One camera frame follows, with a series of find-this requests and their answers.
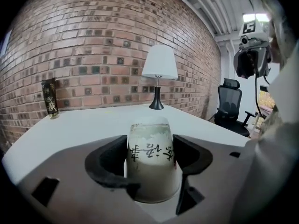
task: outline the mesh chair back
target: mesh chair back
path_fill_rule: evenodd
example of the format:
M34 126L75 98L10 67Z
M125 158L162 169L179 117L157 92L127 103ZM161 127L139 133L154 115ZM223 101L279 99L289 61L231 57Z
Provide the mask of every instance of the mesh chair back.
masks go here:
M238 89L240 87L238 81L231 81L226 79L224 85L218 87L219 107L228 113L225 119L236 121L239 116L242 91Z

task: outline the white lampshade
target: white lampshade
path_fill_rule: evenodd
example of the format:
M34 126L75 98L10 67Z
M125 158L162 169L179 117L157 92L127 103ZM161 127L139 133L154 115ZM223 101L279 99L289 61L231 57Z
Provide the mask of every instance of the white lampshade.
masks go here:
M151 47L142 75L151 78L161 76L162 79L177 79L178 71L172 48L166 45Z

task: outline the lamp base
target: lamp base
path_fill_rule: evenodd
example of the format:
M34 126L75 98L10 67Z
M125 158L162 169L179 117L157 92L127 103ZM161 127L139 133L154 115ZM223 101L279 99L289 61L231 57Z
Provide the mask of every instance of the lamp base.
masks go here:
M162 109L164 109L164 107L163 107L163 105L160 101L160 89L161 89L161 87L155 87L155 98L149 106L153 110L162 110Z

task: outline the desk surface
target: desk surface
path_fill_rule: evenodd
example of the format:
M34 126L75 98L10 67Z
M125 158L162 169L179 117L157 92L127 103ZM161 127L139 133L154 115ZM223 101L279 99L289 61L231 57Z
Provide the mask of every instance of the desk surface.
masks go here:
M75 110L60 112L56 119L43 118L14 143L2 163L11 181L18 184L30 171L60 150L121 134L128 135L131 124L141 116L167 118L172 134L241 147L249 140L167 105L162 110L152 110L148 104Z

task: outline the chair armrest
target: chair armrest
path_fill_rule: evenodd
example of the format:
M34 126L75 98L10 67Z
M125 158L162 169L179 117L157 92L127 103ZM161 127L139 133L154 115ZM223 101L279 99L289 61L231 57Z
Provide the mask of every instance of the chair armrest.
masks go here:
M217 108L217 110L218 110L219 112L223 113L223 114L228 115L228 113L227 113L225 110L221 109L221 108Z
M252 113L250 113L250 112L248 112L248 111L245 111L245 113L247 113L247 116L249 115L249 116L252 116L252 117L256 117L256 115L254 115L254 114L252 114Z
M242 124L243 127L246 125L246 123L247 123L247 121L249 120L250 116L252 116L252 117L256 117L254 114L252 114L252 113L250 113L250 112L248 112L248 111L245 111L245 113L247 113L247 117L245 118L245 120L244 120L244 122L243 122L243 124Z

